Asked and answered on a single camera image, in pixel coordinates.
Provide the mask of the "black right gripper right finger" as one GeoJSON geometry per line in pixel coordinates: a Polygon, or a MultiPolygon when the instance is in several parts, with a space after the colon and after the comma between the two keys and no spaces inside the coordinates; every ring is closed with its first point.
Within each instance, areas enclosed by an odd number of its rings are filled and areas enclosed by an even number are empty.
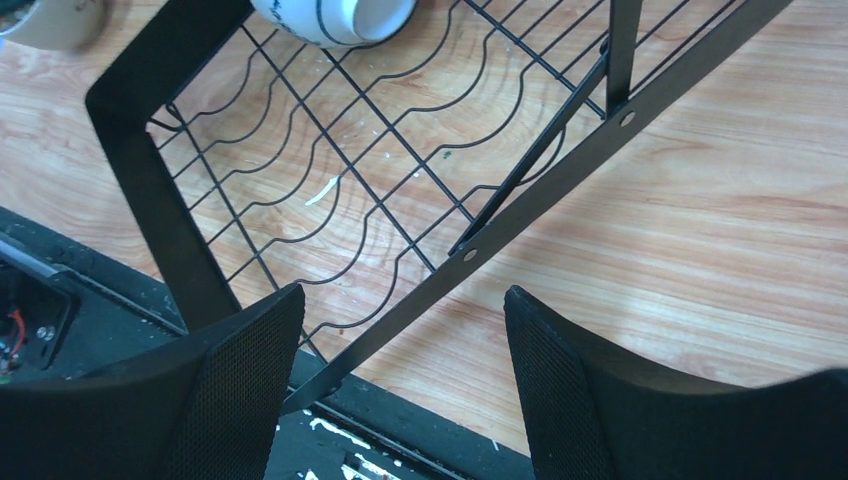
{"type": "Polygon", "coordinates": [[[518,286],[504,314],[538,479],[847,475],[843,368],[746,388],[649,360],[518,286]]]}

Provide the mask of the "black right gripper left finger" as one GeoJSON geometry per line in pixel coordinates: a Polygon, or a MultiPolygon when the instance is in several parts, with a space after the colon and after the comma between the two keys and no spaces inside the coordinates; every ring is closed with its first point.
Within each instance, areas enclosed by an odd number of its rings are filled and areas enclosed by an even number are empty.
{"type": "Polygon", "coordinates": [[[5,479],[260,479],[286,396],[305,293],[73,379],[1,389],[5,479]]]}

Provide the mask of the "black wire dish rack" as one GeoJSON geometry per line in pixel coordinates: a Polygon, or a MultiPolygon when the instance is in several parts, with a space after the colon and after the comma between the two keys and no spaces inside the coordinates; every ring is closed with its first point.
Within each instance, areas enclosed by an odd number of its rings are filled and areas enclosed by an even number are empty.
{"type": "MultiPolygon", "coordinates": [[[[240,310],[229,278],[180,193],[176,177],[147,132],[167,111],[173,136],[190,131],[176,98],[230,38],[244,31],[254,8],[216,1],[198,12],[193,1],[169,1],[88,91],[95,132],[135,220],[188,329],[240,310]]],[[[782,1],[728,1],[671,53],[634,81],[632,68],[646,36],[637,31],[640,1],[611,1],[608,26],[587,51],[596,60],[516,162],[491,188],[482,210],[451,247],[445,262],[396,305],[382,304],[362,320],[365,332],[299,384],[283,401],[290,413],[335,393],[344,379],[430,307],[527,230],[714,71],[785,8],[782,1]]]]}

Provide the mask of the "white blue rose bowl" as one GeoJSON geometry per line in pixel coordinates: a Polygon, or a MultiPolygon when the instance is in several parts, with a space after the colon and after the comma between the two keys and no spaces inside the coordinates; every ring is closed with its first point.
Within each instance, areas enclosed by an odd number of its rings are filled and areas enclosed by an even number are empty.
{"type": "Polygon", "coordinates": [[[274,27],[323,49],[383,42],[411,18],[416,0],[252,0],[274,27]]]}

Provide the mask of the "beige floral bowl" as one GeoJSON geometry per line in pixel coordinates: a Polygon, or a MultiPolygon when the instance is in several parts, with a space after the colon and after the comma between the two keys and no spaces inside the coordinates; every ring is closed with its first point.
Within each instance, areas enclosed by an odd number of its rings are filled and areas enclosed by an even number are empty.
{"type": "Polygon", "coordinates": [[[26,1],[1,15],[1,38],[39,50],[78,50],[95,40],[106,19],[106,1],[26,1]]]}

